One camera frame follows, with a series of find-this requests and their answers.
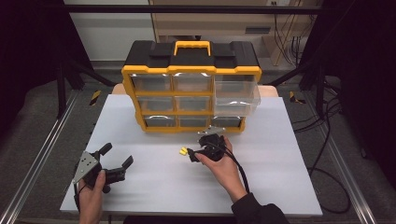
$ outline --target organizer handle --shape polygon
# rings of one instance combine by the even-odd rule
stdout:
[[[209,41],[177,41],[175,44],[175,56],[177,55],[178,49],[207,49],[207,55],[210,56]]]

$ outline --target aluminum rail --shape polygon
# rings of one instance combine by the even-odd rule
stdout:
[[[29,196],[35,184],[35,181],[37,180],[42,168],[44,167],[44,164],[46,163],[47,157],[51,153],[52,148],[55,145],[56,140],[58,139],[64,127],[64,124],[66,123],[71,111],[73,110],[74,105],[76,104],[78,94],[79,91],[72,91],[68,99],[67,107],[64,111],[64,114],[55,121],[51,131],[49,132],[49,135],[47,136],[46,141],[44,142],[37,156],[35,157],[35,161],[30,167],[29,172],[23,179],[20,187],[18,188],[11,202],[8,204],[6,210],[3,212],[0,218],[1,224],[13,224],[17,219],[18,214],[20,213],[24,203],[26,202],[27,197]]]
[[[318,15],[342,13],[341,8],[326,7],[250,7],[250,6],[182,6],[182,5],[44,5],[44,9],[73,13],[214,13],[214,14],[296,14]]]
[[[317,110],[315,108],[315,100],[312,95],[312,92],[303,91],[304,98],[307,100],[312,113],[314,115],[317,114]],[[320,125],[320,132],[322,134],[323,140],[326,138],[327,131],[329,127],[326,122]],[[334,142],[334,139],[330,135],[328,142],[329,152],[332,157],[332,162],[334,163],[334,167],[340,175],[341,181],[344,183],[344,187],[346,188],[347,193],[350,196],[350,201],[352,202],[356,214],[361,220],[362,224],[376,224],[375,217],[364,199],[363,194],[361,193],[361,189],[356,183],[355,178],[353,177],[352,172],[349,170],[346,161],[344,160],[340,150]]]

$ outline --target finger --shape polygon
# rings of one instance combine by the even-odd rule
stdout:
[[[227,137],[227,136],[224,136],[224,135],[223,135],[223,137],[224,137],[225,146],[226,146],[230,151],[233,151],[233,145],[231,145],[231,142],[230,142],[230,140],[228,139],[228,137]]]
[[[81,178],[78,181],[78,191],[80,191],[82,188],[84,188],[85,185],[86,185],[85,180]]]
[[[194,155],[198,159],[198,161],[203,163],[205,166],[207,166],[209,168],[212,166],[213,161],[210,160],[206,155],[198,153],[198,152],[195,152]]]
[[[94,193],[102,193],[103,186],[106,183],[106,172],[101,170],[96,178],[95,187],[93,188]]]

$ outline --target clear plastic drawer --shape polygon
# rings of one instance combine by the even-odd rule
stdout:
[[[175,91],[210,91],[212,78],[206,73],[177,73],[173,75]]]
[[[178,116],[180,127],[206,127],[209,116]]]
[[[142,111],[173,111],[171,96],[138,96],[137,101]]]
[[[171,78],[166,74],[131,74],[136,91],[170,91]]]
[[[215,116],[245,117],[256,110],[260,101],[260,92],[255,81],[215,81]]]
[[[207,111],[210,96],[175,96],[176,109],[179,111]]]
[[[148,127],[175,127],[175,116],[147,115],[144,120]]]
[[[216,127],[239,127],[241,125],[241,117],[212,117],[211,125]]]

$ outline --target black sleeve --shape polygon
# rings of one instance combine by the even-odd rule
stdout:
[[[245,195],[231,208],[239,224],[289,224],[276,205],[260,205],[252,193]]]

